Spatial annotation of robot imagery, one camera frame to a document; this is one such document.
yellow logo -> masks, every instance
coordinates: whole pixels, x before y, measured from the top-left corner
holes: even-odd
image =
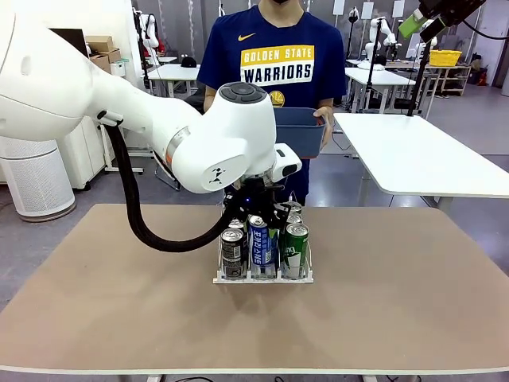
[[[256,33],[248,34],[247,36],[240,35],[239,41],[247,40],[249,37],[253,37]]]
[[[285,96],[278,90],[270,93],[270,99],[272,100],[273,107],[283,107],[285,104]]]

blue-gray container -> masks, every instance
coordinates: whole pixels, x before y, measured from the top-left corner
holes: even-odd
[[[299,158],[316,158],[320,154],[325,121],[313,117],[315,111],[305,107],[275,107],[276,143],[286,143]]]

person's left hand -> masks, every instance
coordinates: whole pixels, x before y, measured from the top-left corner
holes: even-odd
[[[320,150],[325,147],[330,138],[332,137],[332,125],[334,125],[334,113],[330,106],[323,106],[317,109],[313,116],[315,117],[323,117],[325,119],[325,132],[324,137],[321,141]]]

man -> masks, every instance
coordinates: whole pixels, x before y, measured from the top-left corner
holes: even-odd
[[[258,6],[218,18],[198,80],[207,85],[205,111],[229,82],[256,84],[275,107],[311,107],[324,117],[324,146],[332,134],[332,101],[345,91],[343,40],[334,27],[304,12],[299,0],[260,0]],[[305,204],[309,160],[285,179],[278,201]]]

navy blue t-shirt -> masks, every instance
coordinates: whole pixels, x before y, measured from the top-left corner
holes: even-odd
[[[275,107],[317,108],[346,93],[343,39],[331,25],[304,13],[294,26],[278,28],[257,6],[218,18],[198,80],[215,90],[229,82],[256,84]],[[297,198],[309,192],[309,161],[286,181]]]

